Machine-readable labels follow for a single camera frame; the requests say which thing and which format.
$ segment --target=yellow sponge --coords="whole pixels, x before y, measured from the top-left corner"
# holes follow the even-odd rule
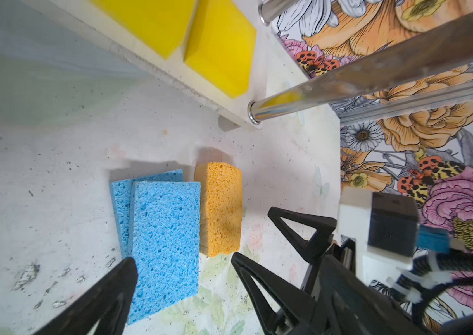
[[[242,172],[227,163],[196,167],[201,183],[199,251],[208,257],[240,250]]]
[[[199,0],[184,63],[228,97],[238,97],[249,87],[256,37],[231,0]]]
[[[182,44],[196,0],[92,0],[162,58]]]

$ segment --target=stacked blue sponge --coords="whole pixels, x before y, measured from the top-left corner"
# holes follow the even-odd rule
[[[200,183],[175,170],[110,188],[121,254],[138,268],[133,324],[198,293]]]

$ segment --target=metal pole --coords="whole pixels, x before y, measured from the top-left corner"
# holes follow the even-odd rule
[[[370,94],[473,61],[473,13],[400,44],[327,71],[289,90],[252,101],[252,123]]]
[[[298,0],[266,0],[259,5],[260,20],[269,25],[273,19],[280,16]]]

